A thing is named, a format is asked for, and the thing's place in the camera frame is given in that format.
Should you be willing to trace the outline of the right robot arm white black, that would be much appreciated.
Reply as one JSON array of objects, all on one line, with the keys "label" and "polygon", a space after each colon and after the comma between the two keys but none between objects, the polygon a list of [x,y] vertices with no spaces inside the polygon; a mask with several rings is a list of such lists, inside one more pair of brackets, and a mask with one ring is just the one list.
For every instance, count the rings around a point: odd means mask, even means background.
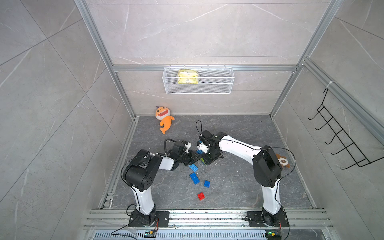
[{"label": "right robot arm white black", "polygon": [[268,227],[289,226],[286,213],[280,203],[279,185],[283,168],[272,147],[252,146],[225,133],[219,132],[214,135],[207,130],[200,134],[197,146],[203,151],[203,162],[206,165],[213,163],[225,152],[250,163],[253,166],[256,181],[262,186],[263,223]]}]

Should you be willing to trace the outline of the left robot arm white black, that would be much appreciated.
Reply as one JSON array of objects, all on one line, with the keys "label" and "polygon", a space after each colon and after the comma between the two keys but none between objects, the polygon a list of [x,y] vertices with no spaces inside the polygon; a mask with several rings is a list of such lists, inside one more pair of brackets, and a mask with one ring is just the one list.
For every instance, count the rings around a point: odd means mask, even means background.
[{"label": "left robot arm white black", "polygon": [[156,222],[156,204],[152,198],[151,185],[159,170],[173,171],[179,165],[191,166],[201,158],[187,141],[166,139],[164,149],[164,153],[141,149],[121,170],[121,179],[131,188],[136,200],[130,227],[138,224],[149,227]]}]

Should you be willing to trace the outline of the light blue 2x4 lego brick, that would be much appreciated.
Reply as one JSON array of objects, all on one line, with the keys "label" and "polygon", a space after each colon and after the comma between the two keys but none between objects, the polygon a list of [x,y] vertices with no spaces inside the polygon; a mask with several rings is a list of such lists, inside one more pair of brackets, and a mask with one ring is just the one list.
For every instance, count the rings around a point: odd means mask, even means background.
[{"label": "light blue 2x4 lego brick", "polygon": [[199,168],[195,165],[195,164],[192,164],[192,165],[189,165],[190,169],[193,170],[194,172],[196,172]]}]

